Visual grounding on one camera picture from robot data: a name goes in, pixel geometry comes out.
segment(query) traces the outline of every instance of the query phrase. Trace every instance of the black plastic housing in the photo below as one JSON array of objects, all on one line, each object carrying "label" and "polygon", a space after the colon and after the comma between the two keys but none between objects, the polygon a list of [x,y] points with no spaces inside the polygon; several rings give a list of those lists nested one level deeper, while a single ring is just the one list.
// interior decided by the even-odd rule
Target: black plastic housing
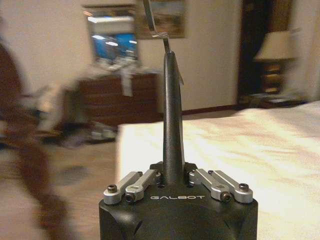
[{"label": "black plastic housing", "polygon": [[99,217],[101,240],[256,240],[258,202],[220,202],[202,184],[158,184],[136,203],[102,200]]}]

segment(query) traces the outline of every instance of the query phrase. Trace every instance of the wooden dresser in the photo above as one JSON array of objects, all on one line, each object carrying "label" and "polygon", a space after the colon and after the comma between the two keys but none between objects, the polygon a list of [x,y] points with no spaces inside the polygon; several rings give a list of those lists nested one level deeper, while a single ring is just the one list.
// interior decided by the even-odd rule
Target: wooden dresser
[{"label": "wooden dresser", "polygon": [[123,95],[119,75],[82,80],[79,90],[88,120],[114,127],[161,121],[157,112],[157,78],[153,73],[133,75],[132,96]]}]

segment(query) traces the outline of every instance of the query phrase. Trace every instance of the white wall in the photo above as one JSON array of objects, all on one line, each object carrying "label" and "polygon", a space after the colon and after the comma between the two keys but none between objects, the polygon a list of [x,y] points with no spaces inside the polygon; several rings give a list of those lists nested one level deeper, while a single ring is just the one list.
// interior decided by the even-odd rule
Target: white wall
[{"label": "white wall", "polygon": [[[7,21],[4,37],[20,63],[27,89],[34,91],[52,81],[67,83],[92,63],[82,4],[134,2],[2,0],[0,9]],[[241,1],[186,2],[186,38],[171,40],[185,83],[182,108],[235,104]],[[138,44],[142,64],[161,69],[164,56],[161,41],[139,40]]]},{"label": "white wall", "polygon": [[310,55],[313,52],[317,15],[320,11],[319,0],[295,0],[291,12],[289,29],[293,30],[299,59],[287,72],[287,88],[304,91],[312,99],[313,89],[306,82]]}]

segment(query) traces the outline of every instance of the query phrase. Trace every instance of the white bedsheet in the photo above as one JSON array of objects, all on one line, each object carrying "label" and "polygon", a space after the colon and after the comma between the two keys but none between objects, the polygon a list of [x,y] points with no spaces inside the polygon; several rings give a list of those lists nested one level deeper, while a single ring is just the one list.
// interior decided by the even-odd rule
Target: white bedsheet
[{"label": "white bedsheet", "polygon": [[[121,125],[116,176],[162,161],[163,123]],[[320,102],[183,121],[185,161],[248,183],[259,240],[320,240]]]}]

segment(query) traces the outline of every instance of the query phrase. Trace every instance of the blurry person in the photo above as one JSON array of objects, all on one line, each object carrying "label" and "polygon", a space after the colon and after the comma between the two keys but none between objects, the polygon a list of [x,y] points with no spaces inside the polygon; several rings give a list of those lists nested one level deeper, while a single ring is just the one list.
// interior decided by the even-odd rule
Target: blurry person
[{"label": "blurry person", "polygon": [[[1,26],[4,21],[0,16]],[[36,138],[36,120],[20,105],[23,83],[13,58],[0,40],[0,117],[6,122],[7,144],[19,156],[17,167],[27,191],[38,201],[38,224],[50,240],[76,240],[66,221],[66,203],[49,180],[48,156]]]}]

